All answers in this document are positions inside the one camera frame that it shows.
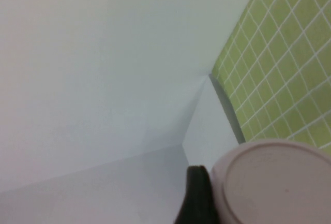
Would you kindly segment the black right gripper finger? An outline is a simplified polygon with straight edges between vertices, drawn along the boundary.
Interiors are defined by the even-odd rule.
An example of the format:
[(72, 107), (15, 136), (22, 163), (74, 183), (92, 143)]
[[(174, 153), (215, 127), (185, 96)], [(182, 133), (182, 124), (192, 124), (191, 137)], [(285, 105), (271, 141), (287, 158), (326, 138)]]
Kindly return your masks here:
[(204, 166), (187, 168), (186, 192), (175, 223), (220, 223), (209, 173)]

